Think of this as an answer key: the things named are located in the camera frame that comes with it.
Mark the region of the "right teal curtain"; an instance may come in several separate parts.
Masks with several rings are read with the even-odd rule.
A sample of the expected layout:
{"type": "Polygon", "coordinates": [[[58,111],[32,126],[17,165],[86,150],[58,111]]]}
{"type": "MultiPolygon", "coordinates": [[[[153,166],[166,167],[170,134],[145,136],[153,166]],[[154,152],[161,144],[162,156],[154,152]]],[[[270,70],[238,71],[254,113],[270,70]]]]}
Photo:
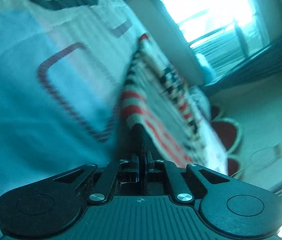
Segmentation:
{"type": "Polygon", "coordinates": [[[201,90],[212,96],[221,90],[259,81],[282,73],[282,36],[270,42],[261,51],[242,61],[216,81],[204,85],[201,90]]]}

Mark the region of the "red scalloped headboard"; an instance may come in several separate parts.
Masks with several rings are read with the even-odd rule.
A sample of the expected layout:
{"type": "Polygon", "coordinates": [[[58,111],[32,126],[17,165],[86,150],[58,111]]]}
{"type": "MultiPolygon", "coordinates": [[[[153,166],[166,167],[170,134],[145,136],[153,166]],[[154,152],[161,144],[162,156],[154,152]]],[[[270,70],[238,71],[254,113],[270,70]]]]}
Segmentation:
{"type": "Polygon", "coordinates": [[[211,126],[218,135],[228,156],[228,174],[237,177],[242,166],[238,149],[243,138],[243,131],[238,121],[225,117],[224,107],[214,104],[210,107],[211,126]]]}

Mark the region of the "light bundle on windowsill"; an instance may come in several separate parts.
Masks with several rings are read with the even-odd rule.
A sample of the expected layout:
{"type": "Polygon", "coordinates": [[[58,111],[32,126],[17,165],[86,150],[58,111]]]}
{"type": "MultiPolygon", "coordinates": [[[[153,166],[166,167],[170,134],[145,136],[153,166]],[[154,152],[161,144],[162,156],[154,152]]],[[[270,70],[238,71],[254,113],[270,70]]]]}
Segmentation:
{"type": "Polygon", "coordinates": [[[198,63],[200,64],[200,70],[203,81],[205,83],[211,83],[215,78],[216,74],[211,65],[208,63],[206,57],[201,53],[195,54],[198,63]]]}

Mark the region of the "bright window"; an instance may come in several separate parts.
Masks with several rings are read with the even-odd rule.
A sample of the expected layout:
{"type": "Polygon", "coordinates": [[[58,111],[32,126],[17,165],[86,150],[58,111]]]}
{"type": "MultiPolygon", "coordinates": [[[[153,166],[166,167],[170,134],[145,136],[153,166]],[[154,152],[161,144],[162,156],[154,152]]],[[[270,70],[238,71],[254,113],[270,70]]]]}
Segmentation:
{"type": "Polygon", "coordinates": [[[247,43],[255,9],[249,0],[160,0],[192,49],[233,33],[247,43]]]}

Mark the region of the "white patterned bed sheet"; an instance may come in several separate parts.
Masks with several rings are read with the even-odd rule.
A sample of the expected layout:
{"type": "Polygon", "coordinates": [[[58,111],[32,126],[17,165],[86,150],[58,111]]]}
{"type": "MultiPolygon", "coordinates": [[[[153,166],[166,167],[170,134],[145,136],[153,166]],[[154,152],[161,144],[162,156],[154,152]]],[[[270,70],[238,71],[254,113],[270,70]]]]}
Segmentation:
{"type": "MultiPolygon", "coordinates": [[[[143,34],[166,58],[124,0],[0,0],[0,196],[86,163],[129,158],[120,102],[143,34]]],[[[204,136],[204,166],[227,174],[205,118],[204,136]]]]}

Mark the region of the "red black striped knit garment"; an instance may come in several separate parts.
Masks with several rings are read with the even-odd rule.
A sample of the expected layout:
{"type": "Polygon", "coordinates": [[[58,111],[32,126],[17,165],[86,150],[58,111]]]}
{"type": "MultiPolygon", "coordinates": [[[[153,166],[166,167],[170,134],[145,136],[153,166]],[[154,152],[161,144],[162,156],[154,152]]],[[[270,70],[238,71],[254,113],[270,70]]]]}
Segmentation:
{"type": "Polygon", "coordinates": [[[144,177],[146,153],[179,168],[207,163],[204,118],[148,34],[138,38],[121,94],[120,116],[134,153],[133,164],[123,174],[125,193],[168,194],[163,183],[144,177]]]}

